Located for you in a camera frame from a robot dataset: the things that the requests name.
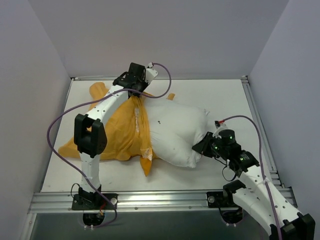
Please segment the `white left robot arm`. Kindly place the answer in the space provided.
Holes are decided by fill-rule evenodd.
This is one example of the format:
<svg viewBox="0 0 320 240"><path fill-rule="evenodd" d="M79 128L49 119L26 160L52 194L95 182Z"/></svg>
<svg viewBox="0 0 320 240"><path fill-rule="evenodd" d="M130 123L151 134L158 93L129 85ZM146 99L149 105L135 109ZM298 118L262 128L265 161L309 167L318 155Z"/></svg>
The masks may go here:
<svg viewBox="0 0 320 240"><path fill-rule="evenodd" d="M86 114L78 114L74 120L74 143L81 160L81 179L78 195L83 198L83 204L90 210L100 206L101 197L96 190L101 189L99 178L100 155L105 150L108 139L105 125L115 111L131 96L139 93L126 89L143 92L158 75L153 64L147 67L131 63L128 71L117 77L102 100Z"/></svg>

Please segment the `yellow printed pillowcase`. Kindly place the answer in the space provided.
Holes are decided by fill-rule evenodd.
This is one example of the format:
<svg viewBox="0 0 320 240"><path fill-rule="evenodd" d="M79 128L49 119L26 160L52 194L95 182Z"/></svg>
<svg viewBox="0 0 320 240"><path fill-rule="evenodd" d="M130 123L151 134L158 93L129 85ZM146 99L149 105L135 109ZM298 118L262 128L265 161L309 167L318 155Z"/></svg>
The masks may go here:
<svg viewBox="0 0 320 240"><path fill-rule="evenodd" d="M149 97L130 97L111 116L104 129L107 145L100 160L128 161L139 156L145 176L157 155L152 147L150 118L147 113Z"/></svg>

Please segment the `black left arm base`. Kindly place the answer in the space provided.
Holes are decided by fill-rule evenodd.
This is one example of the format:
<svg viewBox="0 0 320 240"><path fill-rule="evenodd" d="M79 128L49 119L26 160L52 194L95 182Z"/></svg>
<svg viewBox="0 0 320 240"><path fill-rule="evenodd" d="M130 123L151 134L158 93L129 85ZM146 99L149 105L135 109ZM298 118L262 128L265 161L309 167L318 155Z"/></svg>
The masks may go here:
<svg viewBox="0 0 320 240"><path fill-rule="evenodd" d="M83 213L82 222L85 226L101 226L106 216L106 210L117 208L117 193L103 193L103 195L110 203L97 192L86 192L78 183L72 185L70 190L71 209L73 211L97 211L95 213Z"/></svg>

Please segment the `white pillow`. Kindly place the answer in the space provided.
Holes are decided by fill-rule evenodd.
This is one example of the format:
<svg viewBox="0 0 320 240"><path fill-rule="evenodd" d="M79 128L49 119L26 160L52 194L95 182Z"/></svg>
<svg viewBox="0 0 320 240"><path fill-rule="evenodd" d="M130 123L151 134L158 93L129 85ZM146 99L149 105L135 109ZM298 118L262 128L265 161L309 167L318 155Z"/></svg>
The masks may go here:
<svg viewBox="0 0 320 240"><path fill-rule="evenodd" d="M146 99L152 149L165 162L195 168L202 155L192 149L207 133L209 112L168 99Z"/></svg>

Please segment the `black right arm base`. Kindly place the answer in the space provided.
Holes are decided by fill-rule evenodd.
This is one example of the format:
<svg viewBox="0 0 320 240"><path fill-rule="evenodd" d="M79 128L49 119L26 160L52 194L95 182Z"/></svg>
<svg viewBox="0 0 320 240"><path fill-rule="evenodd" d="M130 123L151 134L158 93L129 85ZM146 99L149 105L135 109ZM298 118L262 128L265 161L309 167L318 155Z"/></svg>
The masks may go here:
<svg viewBox="0 0 320 240"><path fill-rule="evenodd" d="M208 191L206 200L208 208L218 209L222 220L227 225L239 224L244 219L242 208L228 200L223 191Z"/></svg>

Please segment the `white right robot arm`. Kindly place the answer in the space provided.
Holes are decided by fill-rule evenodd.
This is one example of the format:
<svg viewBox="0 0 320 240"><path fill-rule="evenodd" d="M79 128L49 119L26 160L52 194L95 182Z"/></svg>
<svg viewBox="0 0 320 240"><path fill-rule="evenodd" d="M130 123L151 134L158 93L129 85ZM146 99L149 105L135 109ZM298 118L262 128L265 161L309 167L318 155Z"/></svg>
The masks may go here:
<svg viewBox="0 0 320 240"><path fill-rule="evenodd" d="M316 222L295 208L266 177L263 166L237 143L235 132L220 128L208 132L192 149L209 158L220 158L235 173L236 180L223 186L227 206L246 211L271 240L313 240Z"/></svg>

